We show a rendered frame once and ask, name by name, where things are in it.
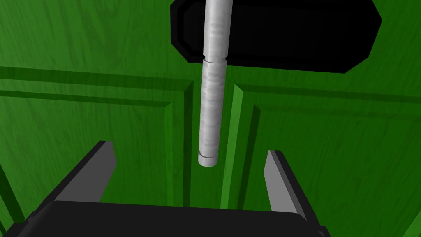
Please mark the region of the green panelled door leaf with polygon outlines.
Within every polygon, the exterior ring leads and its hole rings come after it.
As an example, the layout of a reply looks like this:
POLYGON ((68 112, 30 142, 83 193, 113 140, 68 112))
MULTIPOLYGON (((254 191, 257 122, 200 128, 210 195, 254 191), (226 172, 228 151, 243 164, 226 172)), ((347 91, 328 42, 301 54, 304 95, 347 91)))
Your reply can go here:
POLYGON ((0 0, 0 229, 27 218, 100 140, 117 166, 102 202, 156 207, 118 217, 117 237, 281 237, 264 180, 286 157, 331 237, 421 237, 421 0, 327 0, 253 26, 291 53, 290 24, 334 18, 345 37, 301 33, 304 55, 344 74, 229 66, 216 166, 198 164, 201 65, 171 44, 175 0, 0 0))

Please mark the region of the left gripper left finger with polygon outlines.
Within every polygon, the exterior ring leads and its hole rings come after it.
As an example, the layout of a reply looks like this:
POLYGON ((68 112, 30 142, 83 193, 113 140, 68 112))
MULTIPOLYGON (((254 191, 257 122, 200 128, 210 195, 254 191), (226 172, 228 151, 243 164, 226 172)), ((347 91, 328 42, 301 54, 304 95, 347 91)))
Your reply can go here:
POLYGON ((99 141, 53 189, 47 202, 99 202, 116 167, 112 141, 99 141))

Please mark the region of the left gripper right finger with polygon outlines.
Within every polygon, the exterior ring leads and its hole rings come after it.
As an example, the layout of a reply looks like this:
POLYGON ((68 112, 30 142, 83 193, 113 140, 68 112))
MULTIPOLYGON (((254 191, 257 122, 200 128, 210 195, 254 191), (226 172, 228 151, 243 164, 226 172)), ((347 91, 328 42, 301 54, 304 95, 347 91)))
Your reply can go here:
POLYGON ((281 151, 268 151, 264 178, 273 212, 296 213, 306 221, 317 220, 313 208, 281 151))

